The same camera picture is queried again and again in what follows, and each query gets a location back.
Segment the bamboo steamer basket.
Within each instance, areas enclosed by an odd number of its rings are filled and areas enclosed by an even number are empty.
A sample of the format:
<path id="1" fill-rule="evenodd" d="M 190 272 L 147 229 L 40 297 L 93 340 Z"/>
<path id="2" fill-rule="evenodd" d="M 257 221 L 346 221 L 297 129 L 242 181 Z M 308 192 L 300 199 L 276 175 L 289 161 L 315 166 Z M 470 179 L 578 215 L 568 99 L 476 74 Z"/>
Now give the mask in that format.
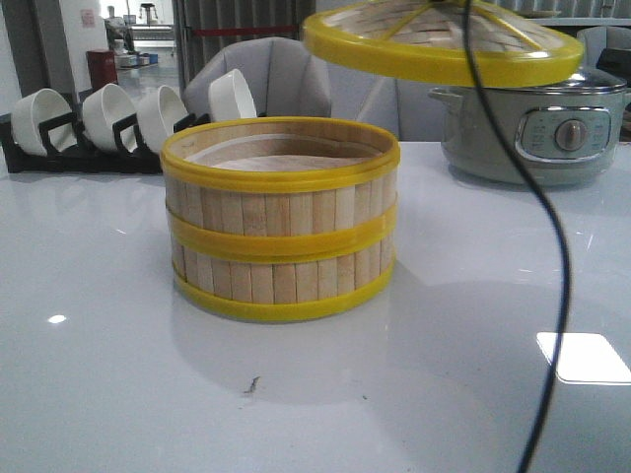
<path id="1" fill-rule="evenodd" d="M 301 136 L 364 144 L 381 154 L 333 169 L 213 169 L 186 159 L 230 140 Z M 167 209 L 175 239 L 215 258 L 306 262 L 364 249 L 395 225 L 397 139 L 377 126 L 332 118 L 272 117 L 199 125 L 163 147 Z"/>
<path id="2" fill-rule="evenodd" d="M 356 252 L 298 263 L 254 264 L 213 258 L 172 242 L 177 287 L 193 303 L 255 322 L 318 319 L 364 304 L 389 283 L 392 234 Z"/>

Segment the woven bamboo steamer lid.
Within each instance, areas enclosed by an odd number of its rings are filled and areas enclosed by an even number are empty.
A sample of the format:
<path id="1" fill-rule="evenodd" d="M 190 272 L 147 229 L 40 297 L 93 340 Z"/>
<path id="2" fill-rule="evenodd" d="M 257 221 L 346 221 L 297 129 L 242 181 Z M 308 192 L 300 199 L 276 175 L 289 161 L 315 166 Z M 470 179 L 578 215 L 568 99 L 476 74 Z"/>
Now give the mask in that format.
<path id="1" fill-rule="evenodd" d="M 471 87 L 543 86 L 569 78 L 584 47 L 484 1 L 366 1 L 303 22 L 314 55 L 347 68 L 408 81 Z"/>

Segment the white liner in upper basket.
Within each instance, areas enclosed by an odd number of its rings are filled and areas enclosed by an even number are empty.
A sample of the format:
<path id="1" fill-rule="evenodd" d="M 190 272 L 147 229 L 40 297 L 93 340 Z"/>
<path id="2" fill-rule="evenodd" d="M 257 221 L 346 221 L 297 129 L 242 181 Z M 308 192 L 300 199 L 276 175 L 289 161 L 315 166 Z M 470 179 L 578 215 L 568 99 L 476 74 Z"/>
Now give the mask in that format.
<path id="1" fill-rule="evenodd" d="M 213 169 L 299 171 L 333 169 L 378 157 L 372 146 L 289 135 L 256 140 L 230 140 L 197 152 L 186 160 Z"/>

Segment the middle grey chair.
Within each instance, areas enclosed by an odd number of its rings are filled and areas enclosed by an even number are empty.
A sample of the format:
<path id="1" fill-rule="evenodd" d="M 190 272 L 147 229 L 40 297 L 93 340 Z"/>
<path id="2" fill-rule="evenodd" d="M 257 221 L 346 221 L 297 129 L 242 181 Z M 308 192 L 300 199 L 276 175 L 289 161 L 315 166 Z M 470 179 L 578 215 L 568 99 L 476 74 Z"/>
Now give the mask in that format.
<path id="1" fill-rule="evenodd" d="M 409 142 L 440 142 L 447 109 L 430 93 L 436 85 L 379 77 L 354 119 Z"/>

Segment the grey chair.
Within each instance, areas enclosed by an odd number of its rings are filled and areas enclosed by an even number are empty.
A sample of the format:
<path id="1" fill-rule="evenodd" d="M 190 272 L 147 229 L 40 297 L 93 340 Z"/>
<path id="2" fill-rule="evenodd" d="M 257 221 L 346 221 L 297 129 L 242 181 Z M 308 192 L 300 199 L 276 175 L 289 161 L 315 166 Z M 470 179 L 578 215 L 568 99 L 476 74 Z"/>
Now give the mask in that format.
<path id="1" fill-rule="evenodd" d="M 218 52 L 185 87 L 188 111 L 211 110 L 208 87 L 233 69 L 242 72 L 258 113 L 266 116 L 331 115 L 331 89 L 326 63 L 304 45 L 285 37 L 233 43 Z"/>
<path id="2" fill-rule="evenodd" d="M 614 75 L 630 76 L 630 29 L 593 27 L 580 30 L 577 39 L 585 51 L 581 65 Z"/>
<path id="3" fill-rule="evenodd" d="M 447 109 L 430 93 L 436 85 L 379 77 L 354 119 L 409 142 L 440 142 Z"/>

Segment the left grey chair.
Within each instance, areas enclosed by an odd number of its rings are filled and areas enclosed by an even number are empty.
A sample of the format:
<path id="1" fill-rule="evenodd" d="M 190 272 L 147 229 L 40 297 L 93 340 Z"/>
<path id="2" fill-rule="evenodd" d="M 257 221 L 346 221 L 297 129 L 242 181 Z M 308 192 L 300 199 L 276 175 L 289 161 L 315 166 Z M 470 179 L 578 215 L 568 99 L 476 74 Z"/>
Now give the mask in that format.
<path id="1" fill-rule="evenodd" d="M 185 87 L 188 111 L 211 110 L 208 87 L 233 69 L 242 72 L 258 113 L 266 116 L 331 115 L 331 89 L 326 63 L 304 45 L 285 37 L 233 43 L 218 52 Z"/>

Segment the white bowl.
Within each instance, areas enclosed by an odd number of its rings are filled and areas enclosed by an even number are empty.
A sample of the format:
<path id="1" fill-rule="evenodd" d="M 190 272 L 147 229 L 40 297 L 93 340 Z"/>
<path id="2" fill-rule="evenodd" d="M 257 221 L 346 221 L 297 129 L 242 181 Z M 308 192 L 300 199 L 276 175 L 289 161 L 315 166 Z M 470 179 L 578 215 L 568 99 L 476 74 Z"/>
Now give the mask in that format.
<path id="1" fill-rule="evenodd" d="M 141 135 L 151 152 L 159 155 L 165 141 L 175 132 L 175 125 L 190 116 L 174 88 L 162 85 L 137 103 Z"/>
<path id="2" fill-rule="evenodd" d="M 208 100 L 213 121 L 257 117 L 250 88 L 239 69 L 212 81 L 208 88 Z"/>
<path id="3" fill-rule="evenodd" d="M 71 112 L 69 103 L 52 89 L 40 89 L 16 102 L 11 113 L 15 142 L 27 154 L 46 156 L 39 125 L 45 120 Z"/>
<path id="4" fill-rule="evenodd" d="M 90 141 L 103 152 L 116 153 L 112 125 L 135 112 L 135 104 L 117 84 L 107 84 L 94 92 L 82 106 L 82 118 Z"/>

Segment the black dish rack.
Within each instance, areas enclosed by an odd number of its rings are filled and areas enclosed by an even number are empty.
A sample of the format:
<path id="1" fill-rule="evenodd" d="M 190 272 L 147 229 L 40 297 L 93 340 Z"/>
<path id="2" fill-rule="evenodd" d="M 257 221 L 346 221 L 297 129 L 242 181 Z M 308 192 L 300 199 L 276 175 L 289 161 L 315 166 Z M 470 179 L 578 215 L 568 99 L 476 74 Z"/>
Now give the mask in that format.
<path id="1" fill-rule="evenodd" d="M 45 120 L 39 133 L 47 151 L 46 156 L 25 153 L 15 142 L 11 113 L 1 117 L 1 147 L 7 170 L 39 172 L 162 172 L 159 155 L 146 146 L 141 135 L 136 113 L 112 125 L 118 151 L 103 152 L 89 139 L 84 123 L 75 111 Z"/>

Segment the grey electric cooking pot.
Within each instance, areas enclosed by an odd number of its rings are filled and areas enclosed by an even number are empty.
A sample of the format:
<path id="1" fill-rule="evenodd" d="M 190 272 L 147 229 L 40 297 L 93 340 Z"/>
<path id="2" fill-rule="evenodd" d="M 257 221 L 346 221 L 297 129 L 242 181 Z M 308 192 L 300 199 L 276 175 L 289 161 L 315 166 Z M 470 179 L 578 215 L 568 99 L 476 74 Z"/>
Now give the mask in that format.
<path id="1" fill-rule="evenodd" d="M 446 109 L 442 148 L 456 168 L 522 183 L 472 88 L 436 87 Z M 630 92 L 547 93 L 540 87 L 489 88 L 493 115 L 509 145 L 540 185 L 587 182 L 610 168 Z"/>

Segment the red bin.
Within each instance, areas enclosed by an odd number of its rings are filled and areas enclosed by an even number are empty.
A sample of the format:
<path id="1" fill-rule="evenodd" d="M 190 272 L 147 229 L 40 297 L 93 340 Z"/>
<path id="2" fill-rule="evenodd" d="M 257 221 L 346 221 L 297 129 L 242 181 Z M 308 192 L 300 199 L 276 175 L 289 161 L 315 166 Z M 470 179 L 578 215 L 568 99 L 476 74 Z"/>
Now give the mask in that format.
<path id="1" fill-rule="evenodd" d="M 114 52 L 108 49 L 94 49 L 86 52 L 92 90 L 103 88 L 107 84 L 117 84 Z"/>

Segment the glass pot lid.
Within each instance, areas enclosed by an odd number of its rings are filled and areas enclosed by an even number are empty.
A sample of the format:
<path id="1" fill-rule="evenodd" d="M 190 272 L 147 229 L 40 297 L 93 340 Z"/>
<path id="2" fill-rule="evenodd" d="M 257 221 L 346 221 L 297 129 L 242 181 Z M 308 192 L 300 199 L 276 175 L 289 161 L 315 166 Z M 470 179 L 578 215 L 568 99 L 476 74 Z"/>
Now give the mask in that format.
<path id="1" fill-rule="evenodd" d="M 625 92 L 627 82 L 603 70 L 581 66 L 568 79 L 541 88 L 547 93 L 607 95 Z"/>

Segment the right grey chair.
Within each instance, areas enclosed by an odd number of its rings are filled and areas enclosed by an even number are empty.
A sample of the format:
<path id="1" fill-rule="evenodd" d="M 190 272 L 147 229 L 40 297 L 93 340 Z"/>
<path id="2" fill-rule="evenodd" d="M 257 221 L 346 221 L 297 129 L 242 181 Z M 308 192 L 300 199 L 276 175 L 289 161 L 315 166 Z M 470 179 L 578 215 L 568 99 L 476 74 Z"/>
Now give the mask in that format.
<path id="1" fill-rule="evenodd" d="M 581 65 L 614 75 L 630 76 L 630 29 L 593 27 L 580 30 L 577 39 L 585 51 Z"/>

